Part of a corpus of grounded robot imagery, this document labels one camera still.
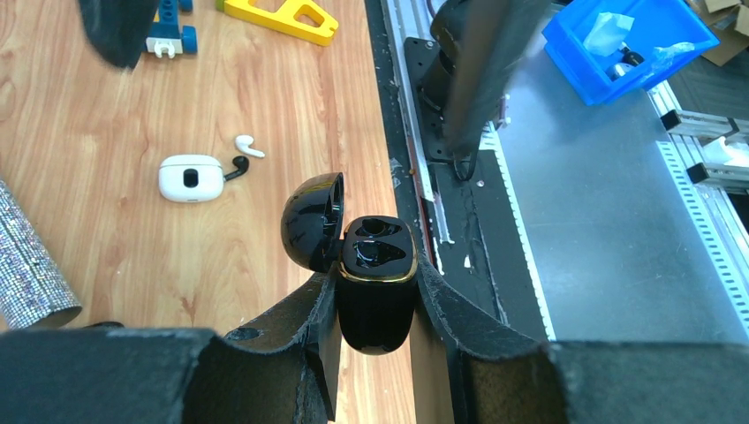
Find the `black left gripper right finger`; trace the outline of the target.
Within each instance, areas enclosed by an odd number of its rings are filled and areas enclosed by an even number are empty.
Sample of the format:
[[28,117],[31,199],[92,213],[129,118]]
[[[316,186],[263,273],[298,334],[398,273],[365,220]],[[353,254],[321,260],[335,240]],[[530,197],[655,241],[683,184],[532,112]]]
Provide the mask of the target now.
[[410,335],[420,423],[745,423],[741,344],[539,342],[420,258]]

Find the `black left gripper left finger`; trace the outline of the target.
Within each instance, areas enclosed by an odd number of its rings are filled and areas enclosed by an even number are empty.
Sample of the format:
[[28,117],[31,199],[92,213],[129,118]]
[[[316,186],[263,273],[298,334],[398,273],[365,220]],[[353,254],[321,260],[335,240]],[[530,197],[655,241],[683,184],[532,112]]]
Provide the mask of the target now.
[[211,329],[1,337],[4,423],[325,423],[341,335],[329,276],[225,336]]

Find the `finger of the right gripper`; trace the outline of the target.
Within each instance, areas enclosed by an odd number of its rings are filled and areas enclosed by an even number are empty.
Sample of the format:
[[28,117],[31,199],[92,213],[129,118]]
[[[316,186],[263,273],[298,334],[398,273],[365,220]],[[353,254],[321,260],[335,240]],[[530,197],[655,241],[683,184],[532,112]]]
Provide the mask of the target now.
[[454,63],[444,107],[448,151],[478,149],[484,125],[518,67],[550,1],[448,1],[442,7],[442,47]]
[[87,41],[118,69],[134,69],[156,15],[158,0],[78,0]]

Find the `black earbud charging case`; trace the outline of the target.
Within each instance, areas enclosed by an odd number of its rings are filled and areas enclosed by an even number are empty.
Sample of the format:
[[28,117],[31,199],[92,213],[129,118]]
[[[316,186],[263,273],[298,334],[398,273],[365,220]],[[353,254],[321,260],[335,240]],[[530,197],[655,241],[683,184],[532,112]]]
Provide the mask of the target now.
[[281,218],[286,254],[326,273],[347,344],[362,353],[394,352],[406,340],[418,297],[417,248],[410,227],[393,216],[344,223],[344,176],[312,177],[290,195]]

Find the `black earbud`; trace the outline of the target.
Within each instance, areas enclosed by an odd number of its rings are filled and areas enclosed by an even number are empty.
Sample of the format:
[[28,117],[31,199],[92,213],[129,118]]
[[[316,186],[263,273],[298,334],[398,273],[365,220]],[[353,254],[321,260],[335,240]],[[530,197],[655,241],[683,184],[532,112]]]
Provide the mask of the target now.
[[232,164],[236,169],[223,176],[223,180],[225,182],[245,175],[248,172],[250,166],[249,158],[244,155],[237,155],[233,157]]

